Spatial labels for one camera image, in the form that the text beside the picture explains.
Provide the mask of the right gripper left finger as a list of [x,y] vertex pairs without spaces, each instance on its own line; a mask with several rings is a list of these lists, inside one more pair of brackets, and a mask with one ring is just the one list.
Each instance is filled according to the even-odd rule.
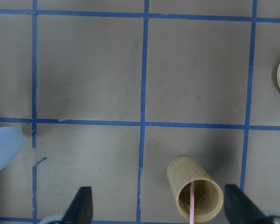
[[93,218],[92,188],[80,187],[68,210],[64,214],[64,224],[90,224]]

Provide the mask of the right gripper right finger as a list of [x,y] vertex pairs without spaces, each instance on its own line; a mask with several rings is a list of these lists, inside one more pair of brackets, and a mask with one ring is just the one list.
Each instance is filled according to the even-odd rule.
[[235,184],[224,187],[224,214],[230,224],[270,224],[271,219]]

